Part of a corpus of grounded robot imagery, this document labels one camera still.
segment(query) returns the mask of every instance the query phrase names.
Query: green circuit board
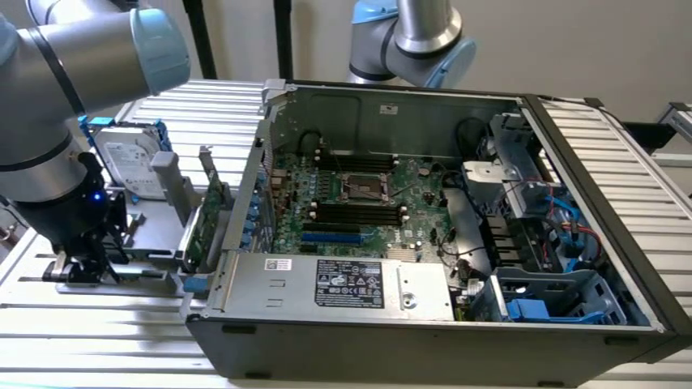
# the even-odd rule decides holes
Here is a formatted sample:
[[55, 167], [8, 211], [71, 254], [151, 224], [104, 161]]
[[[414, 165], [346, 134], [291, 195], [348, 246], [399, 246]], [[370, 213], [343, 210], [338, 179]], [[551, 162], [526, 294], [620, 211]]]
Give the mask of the green circuit board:
[[[448, 209], [440, 203], [444, 169], [439, 166], [430, 159], [402, 158], [387, 173], [339, 172], [320, 170], [311, 161], [295, 154], [278, 156], [275, 168], [284, 179], [282, 186], [274, 189], [278, 231], [272, 252], [440, 263], [431, 232], [435, 229], [438, 237], [443, 238], [451, 223]], [[359, 186], [358, 182], [372, 185]], [[376, 182], [382, 186], [378, 192], [372, 189]], [[383, 192], [387, 192], [387, 197], [378, 198]], [[312, 221], [310, 209], [316, 200], [320, 204], [404, 205], [410, 219], [400, 226], [360, 225], [362, 244], [311, 243], [308, 246], [316, 246], [312, 247], [315, 252], [306, 252], [303, 224]]]
[[199, 208], [199, 215], [192, 227], [191, 240], [186, 249], [186, 262], [191, 268], [200, 265], [210, 255], [210, 247], [215, 239], [219, 212], [224, 203], [224, 185], [216, 170], [210, 172], [210, 187]]

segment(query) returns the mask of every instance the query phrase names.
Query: blue latch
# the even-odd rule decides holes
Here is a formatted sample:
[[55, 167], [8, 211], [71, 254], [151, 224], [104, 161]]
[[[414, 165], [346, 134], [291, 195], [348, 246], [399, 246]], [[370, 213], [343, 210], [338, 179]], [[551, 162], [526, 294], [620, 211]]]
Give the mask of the blue latch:
[[530, 300], [528, 298], [516, 298], [510, 301], [507, 310], [510, 311], [510, 319], [514, 322], [598, 324], [604, 318], [602, 311], [591, 312], [580, 318], [551, 317], [546, 302], [543, 300]]

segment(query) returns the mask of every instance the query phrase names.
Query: black cable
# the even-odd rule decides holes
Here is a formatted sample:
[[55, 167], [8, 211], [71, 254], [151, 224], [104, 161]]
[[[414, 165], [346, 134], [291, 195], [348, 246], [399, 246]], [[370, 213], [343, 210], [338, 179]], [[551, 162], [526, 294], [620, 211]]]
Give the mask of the black cable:
[[27, 10], [30, 11], [30, 16], [32, 17], [34, 24], [35, 24], [36, 26], [40, 26], [42, 24], [39, 24], [39, 21], [36, 20], [36, 16], [34, 15], [34, 5], [32, 5], [32, 0], [26, 0], [26, 8], [27, 8]]
[[2, 208], [10, 215], [12, 215], [12, 217], [15, 218], [18, 224], [24, 227], [26, 229], [30, 229], [30, 227], [26, 225], [26, 223], [22, 221], [22, 219], [18, 217], [18, 214], [15, 213], [15, 211], [12, 211], [8, 207], [3, 207]]
[[294, 79], [291, 2], [292, 0], [274, 0], [274, 25], [278, 37], [279, 78], [282, 79]]
[[479, 250], [486, 250], [487, 247], [486, 246], [480, 246], [480, 247], [476, 247], [475, 249], [471, 249], [471, 250], [467, 250], [462, 253], [459, 253], [458, 255], [462, 256], [462, 255], [470, 255], [474, 251], [479, 251]]
[[464, 150], [464, 147], [462, 146], [462, 143], [460, 143], [460, 129], [462, 129], [462, 126], [464, 126], [467, 123], [470, 122], [479, 122], [483, 124], [483, 129], [486, 131], [486, 137], [490, 139], [490, 124], [480, 118], [476, 118], [474, 116], [468, 117], [468, 118], [464, 118], [459, 121], [459, 123], [456, 123], [456, 127], [455, 127], [455, 144], [456, 144], [456, 149], [459, 150], [459, 153], [462, 155], [462, 157], [464, 157], [464, 155], [468, 154], [470, 150]]
[[320, 138], [323, 138], [323, 133], [320, 132], [319, 129], [308, 128], [307, 130], [303, 130], [303, 132], [300, 133], [300, 137], [299, 137], [299, 144], [295, 148], [295, 154], [298, 154], [298, 155], [302, 154], [300, 147], [303, 146], [303, 139], [306, 139], [306, 137], [310, 134], [318, 135]]
[[207, 29], [207, 19], [204, 18], [204, 5], [202, 0], [183, 0], [187, 19], [191, 23], [192, 39], [198, 48], [199, 66], [206, 79], [218, 79], [215, 55]]

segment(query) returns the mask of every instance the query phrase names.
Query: warning label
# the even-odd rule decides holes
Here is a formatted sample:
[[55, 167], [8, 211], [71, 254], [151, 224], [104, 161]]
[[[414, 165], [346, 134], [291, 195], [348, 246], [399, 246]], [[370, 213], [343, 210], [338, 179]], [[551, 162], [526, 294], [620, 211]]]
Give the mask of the warning label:
[[318, 260], [315, 302], [319, 306], [384, 308], [382, 263]]

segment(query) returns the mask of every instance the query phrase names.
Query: motherboard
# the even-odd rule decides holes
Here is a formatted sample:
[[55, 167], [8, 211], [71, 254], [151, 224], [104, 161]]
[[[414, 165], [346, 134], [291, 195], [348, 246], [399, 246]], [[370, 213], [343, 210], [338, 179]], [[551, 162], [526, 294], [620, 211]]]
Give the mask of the motherboard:
[[272, 253], [455, 267], [439, 249], [442, 240], [454, 239], [443, 194], [448, 172], [432, 158], [279, 155]]

